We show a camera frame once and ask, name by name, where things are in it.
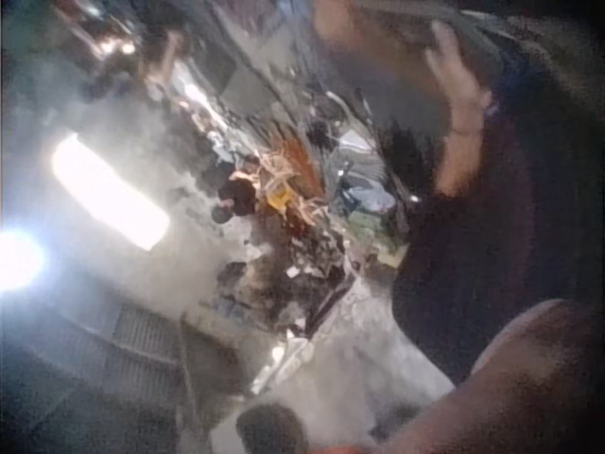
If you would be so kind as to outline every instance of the dark clothing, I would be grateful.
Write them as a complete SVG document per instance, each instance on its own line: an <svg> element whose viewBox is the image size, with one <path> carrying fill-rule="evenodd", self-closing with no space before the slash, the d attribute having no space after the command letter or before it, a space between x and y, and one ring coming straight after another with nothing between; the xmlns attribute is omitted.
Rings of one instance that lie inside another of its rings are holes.
<svg viewBox="0 0 605 454"><path fill-rule="evenodd" d="M236 216L254 214L256 189L251 182L246 180L228 181L218 189L218 198L222 201L233 200L233 213Z"/></svg>
<svg viewBox="0 0 605 454"><path fill-rule="evenodd" d="M587 164L602 135L561 94L532 88L514 125L488 127L468 195L435 198L412 222L395 279L396 322L456 384L536 301L602 298L602 166Z"/></svg>

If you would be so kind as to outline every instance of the black shirt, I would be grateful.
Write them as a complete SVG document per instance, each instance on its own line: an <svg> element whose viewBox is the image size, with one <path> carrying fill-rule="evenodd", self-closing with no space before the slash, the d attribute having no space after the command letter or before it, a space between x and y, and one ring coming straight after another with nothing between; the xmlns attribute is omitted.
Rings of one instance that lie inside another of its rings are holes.
<svg viewBox="0 0 605 454"><path fill-rule="evenodd" d="M227 181L218 189L218 198L222 201L233 200L233 213L236 216L249 216L254 214L256 204L256 190L247 180Z"/></svg>

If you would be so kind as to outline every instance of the bracelet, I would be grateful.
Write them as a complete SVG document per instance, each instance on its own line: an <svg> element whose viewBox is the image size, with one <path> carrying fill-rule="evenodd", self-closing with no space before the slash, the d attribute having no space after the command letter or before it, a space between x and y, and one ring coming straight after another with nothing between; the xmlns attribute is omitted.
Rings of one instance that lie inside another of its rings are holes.
<svg viewBox="0 0 605 454"><path fill-rule="evenodd" d="M483 129L481 128L478 130L457 130L456 128L450 128L450 132L452 132L456 135L468 137L471 135L479 135L479 134L483 133Z"/></svg>

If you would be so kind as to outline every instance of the yellow object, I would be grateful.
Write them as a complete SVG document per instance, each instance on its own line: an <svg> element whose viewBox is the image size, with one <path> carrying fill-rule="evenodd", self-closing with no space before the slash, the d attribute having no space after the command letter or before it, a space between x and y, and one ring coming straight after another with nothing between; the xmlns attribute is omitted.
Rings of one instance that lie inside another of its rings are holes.
<svg viewBox="0 0 605 454"><path fill-rule="evenodd" d="M289 201L295 199L295 192L286 182L270 183L266 189L267 203L279 213L285 213Z"/></svg>

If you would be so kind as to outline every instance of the debris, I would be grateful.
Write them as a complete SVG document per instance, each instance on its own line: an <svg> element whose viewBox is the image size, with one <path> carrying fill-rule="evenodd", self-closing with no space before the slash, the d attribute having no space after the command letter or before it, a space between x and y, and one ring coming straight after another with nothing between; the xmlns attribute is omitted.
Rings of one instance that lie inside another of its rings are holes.
<svg viewBox="0 0 605 454"><path fill-rule="evenodd" d="M287 274L287 277L289 277L290 279L293 277L298 276L301 273L301 269L300 268L296 268L294 266L288 268L285 273Z"/></svg>

